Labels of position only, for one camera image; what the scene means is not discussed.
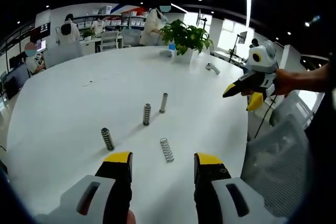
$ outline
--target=floor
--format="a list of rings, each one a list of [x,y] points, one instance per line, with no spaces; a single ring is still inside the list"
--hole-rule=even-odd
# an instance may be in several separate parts
[[[11,100],[0,98],[0,146],[7,149],[7,132],[11,120],[13,108],[15,106],[18,94]],[[0,159],[5,155],[4,149],[0,147]]]

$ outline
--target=person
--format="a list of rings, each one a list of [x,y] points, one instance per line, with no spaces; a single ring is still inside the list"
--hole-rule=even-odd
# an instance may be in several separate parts
[[[325,92],[324,98],[305,130],[312,158],[312,183],[308,194],[287,223],[319,223],[321,218],[333,217],[335,207],[334,186],[336,163],[334,125],[336,122],[336,59],[314,71],[276,71],[275,94],[288,94],[294,90]],[[250,94],[245,90],[242,95]]]
[[[250,45],[250,48],[252,47],[259,47],[259,42],[256,38],[252,40],[252,45]]]
[[[58,44],[65,45],[76,40],[79,40],[80,34],[76,24],[72,22],[73,14],[68,14],[65,18],[65,23],[61,26],[61,31],[58,34]]]
[[[25,58],[25,62],[27,65],[27,68],[31,74],[37,74],[41,71],[46,69],[46,65],[44,63],[43,55],[40,52],[36,52],[33,56],[27,56]]]
[[[141,34],[141,46],[155,46],[159,41],[160,29],[164,27],[166,17],[158,8],[150,10]]]
[[[96,33],[96,34],[101,34],[102,32],[105,31],[105,21],[103,20],[102,17],[99,17],[98,20],[95,20],[93,23],[92,23],[92,26],[91,28],[93,29],[93,31]]]

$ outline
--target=green leaves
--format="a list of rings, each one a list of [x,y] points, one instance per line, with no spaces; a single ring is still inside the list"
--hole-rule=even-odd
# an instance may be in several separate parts
[[[175,42],[177,55],[185,54],[188,48],[196,49],[201,53],[204,47],[207,49],[210,45],[213,45],[206,30],[195,26],[187,26],[179,19],[167,24],[160,31],[166,45],[169,42]]]

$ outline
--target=cable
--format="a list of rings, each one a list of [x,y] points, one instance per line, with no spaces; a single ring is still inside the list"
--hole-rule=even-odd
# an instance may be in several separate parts
[[[272,107],[273,103],[275,102],[276,98],[277,98],[277,95],[274,97],[274,100],[271,102],[271,105],[269,106],[269,108],[267,109],[267,111],[266,111],[264,117],[262,118],[261,124],[260,124],[260,126],[259,126],[259,128],[258,128],[258,130],[257,130],[256,135],[254,136],[254,139],[257,137],[257,135],[258,135],[258,133],[259,133],[259,131],[260,131],[260,128],[261,128],[261,126],[262,126],[262,124],[263,124],[263,122],[264,122],[264,120],[265,120],[265,117],[266,117],[268,111],[270,110],[270,108]]]

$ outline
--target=window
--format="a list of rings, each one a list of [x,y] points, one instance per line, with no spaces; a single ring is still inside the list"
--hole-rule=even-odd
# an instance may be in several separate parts
[[[304,103],[308,106],[310,110],[313,109],[316,100],[317,100],[317,93],[312,91],[300,90],[299,97],[304,101]]]
[[[189,26],[196,26],[197,17],[198,17],[198,13],[186,13],[184,15],[183,22],[186,25],[189,25]],[[210,32],[210,25],[211,25],[211,21],[212,21],[212,16],[207,15],[207,14],[202,14],[201,18],[206,18],[207,19],[204,29],[209,33]],[[200,20],[198,28],[203,28],[203,26],[204,26],[204,21]]]
[[[247,59],[249,45],[254,36],[254,30],[252,28],[246,27],[243,24],[234,22],[229,19],[225,19],[222,25],[222,31],[220,32],[218,47],[224,49],[225,51],[229,51],[229,49],[233,49],[235,45],[235,41],[237,39],[237,35],[247,31],[246,39],[244,44],[236,44],[236,55]]]

